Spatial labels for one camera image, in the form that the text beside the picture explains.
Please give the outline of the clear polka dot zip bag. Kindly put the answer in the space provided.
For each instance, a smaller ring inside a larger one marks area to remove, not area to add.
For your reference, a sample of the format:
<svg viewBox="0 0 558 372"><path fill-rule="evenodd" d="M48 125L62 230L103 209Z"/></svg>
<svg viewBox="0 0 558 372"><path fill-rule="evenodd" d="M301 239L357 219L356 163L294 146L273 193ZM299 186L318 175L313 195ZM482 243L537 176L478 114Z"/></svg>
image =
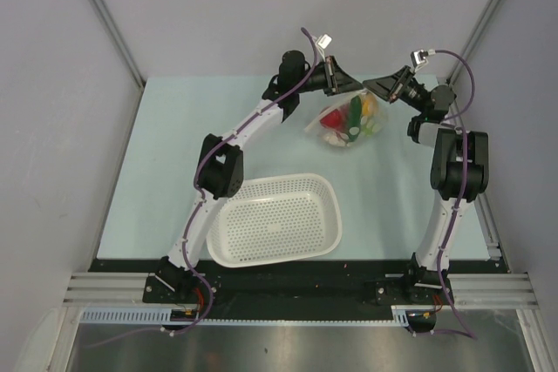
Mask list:
<svg viewBox="0 0 558 372"><path fill-rule="evenodd" d="M366 89L340 95L304 128L304 133L338 148L349 148L378 134L388 116L376 96Z"/></svg>

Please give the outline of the orange yellow fake fruit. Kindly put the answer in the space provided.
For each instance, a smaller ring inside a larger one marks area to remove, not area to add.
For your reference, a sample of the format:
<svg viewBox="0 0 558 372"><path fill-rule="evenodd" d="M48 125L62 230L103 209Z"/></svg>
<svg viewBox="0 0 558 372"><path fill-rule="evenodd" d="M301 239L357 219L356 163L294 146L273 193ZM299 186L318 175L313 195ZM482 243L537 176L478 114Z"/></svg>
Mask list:
<svg viewBox="0 0 558 372"><path fill-rule="evenodd" d="M363 117L371 117L378 112L378 102L376 97L371 93L362 94L361 100L361 115Z"/></svg>

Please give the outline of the green fake cucumber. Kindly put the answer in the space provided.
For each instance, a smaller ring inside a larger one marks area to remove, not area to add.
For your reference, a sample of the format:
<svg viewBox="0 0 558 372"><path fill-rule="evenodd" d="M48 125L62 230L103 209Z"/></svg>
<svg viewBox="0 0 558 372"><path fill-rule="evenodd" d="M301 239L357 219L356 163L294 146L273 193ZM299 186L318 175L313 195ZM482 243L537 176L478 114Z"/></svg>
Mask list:
<svg viewBox="0 0 558 372"><path fill-rule="evenodd" d="M347 130L349 142L354 142L359 136L360 120L362 116L361 110L360 95L356 95L351 99L346 115L345 128Z"/></svg>

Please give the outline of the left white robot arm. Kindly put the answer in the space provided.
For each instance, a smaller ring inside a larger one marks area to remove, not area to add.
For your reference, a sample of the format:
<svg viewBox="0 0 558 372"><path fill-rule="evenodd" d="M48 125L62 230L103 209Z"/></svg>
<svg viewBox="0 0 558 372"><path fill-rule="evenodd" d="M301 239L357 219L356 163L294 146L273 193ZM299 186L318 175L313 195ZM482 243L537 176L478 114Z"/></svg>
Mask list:
<svg viewBox="0 0 558 372"><path fill-rule="evenodd" d="M283 123L300 104L300 94L323 91L334 96L362 87L332 56L315 58L310 64L300 51L288 51L256 108L230 132L221 136L208 134L204 138L194 173L194 207L184 232L160 260L154 274L166 296L172 301L184 301L207 282L195 271L195 266L213 218L242 186L243 152L247 146Z"/></svg>

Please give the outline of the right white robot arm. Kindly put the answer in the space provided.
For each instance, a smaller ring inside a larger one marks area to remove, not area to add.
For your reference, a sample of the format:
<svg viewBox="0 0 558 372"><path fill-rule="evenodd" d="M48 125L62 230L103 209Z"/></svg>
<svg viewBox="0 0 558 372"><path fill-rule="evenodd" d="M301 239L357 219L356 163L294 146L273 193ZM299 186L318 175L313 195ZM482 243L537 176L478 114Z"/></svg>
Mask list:
<svg viewBox="0 0 558 372"><path fill-rule="evenodd" d="M407 127L413 142L433 149L430 185L435 199L420 245L398 278L375 284L379 303L426 305L445 301L450 252L464 213L485 192L489 181L488 135L450 126L446 116L456 99L448 85L427 89L405 66L363 86L387 103L403 101L418 111Z"/></svg>

